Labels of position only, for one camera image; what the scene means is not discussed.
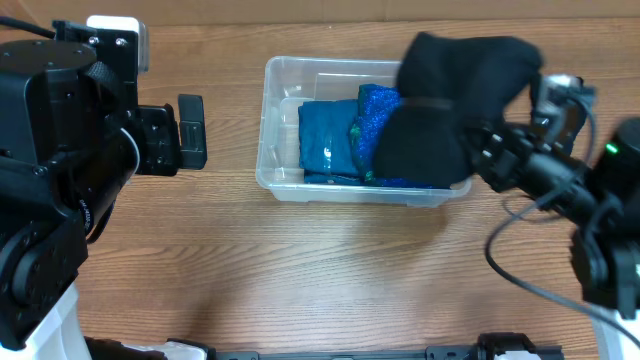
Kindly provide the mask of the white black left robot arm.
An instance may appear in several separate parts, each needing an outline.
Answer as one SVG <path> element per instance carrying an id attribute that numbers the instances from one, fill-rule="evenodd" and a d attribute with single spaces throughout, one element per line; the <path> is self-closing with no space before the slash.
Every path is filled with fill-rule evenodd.
<path id="1" fill-rule="evenodd" d="M 118 194 L 136 175 L 174 176 L 207 161 L 197 95 L 144 106 L 145 24 L 93 15 L 1 46 L 1 355 L 5 359 L 212 359 L 169 339 L 127 345 L 84 335 L 76 279 Z"/>

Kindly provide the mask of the blue sequin glitter garment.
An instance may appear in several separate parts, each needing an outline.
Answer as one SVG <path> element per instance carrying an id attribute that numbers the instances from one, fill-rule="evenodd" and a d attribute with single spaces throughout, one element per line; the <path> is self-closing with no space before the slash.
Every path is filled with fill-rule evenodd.
<path id="1" fill-rule="evenodd" d="M 373 170 L 373 155 L 382 130 L 393 111 L 401 104 L 393 87 L 364 84 L 359 87 L 357 116 L 349 130 L 353 163 L 365 185 L 395 188 L 430 188 L 430 185 L 403 178 L 378 177 Z"/>

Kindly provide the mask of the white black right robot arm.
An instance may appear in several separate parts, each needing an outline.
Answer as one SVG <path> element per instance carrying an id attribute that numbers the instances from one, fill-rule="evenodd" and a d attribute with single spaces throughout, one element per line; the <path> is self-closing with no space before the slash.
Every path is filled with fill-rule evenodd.
<path id="1" fill-rule="evenodd" d="M 527 131 L 486 132 L 474 151 L 477 173 L 495 191 L 522 190 L 532 204 L 489 235 L 484 256 L 510 283 L 590 317 L 603 359 L 639 356 L 639 121 L 624 120 L 594 167 L 557 150 L 534 148 Z M 503 269 L 492 255 L 498 236 L 535 209 L 551 210 L 575 226 L 571 266 L 581 303 Z"/>

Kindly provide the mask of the blue denim jeans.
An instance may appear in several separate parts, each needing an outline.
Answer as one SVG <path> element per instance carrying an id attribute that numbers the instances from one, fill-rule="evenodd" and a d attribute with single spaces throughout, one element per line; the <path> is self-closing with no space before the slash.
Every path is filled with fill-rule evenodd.
<path id="1" fill-rule="evenodd" d="M 307 184 L 360 185 L 349 133 L 358 115 L 354 99 L 309 101 L 298 108 L 299 167 Z"/>

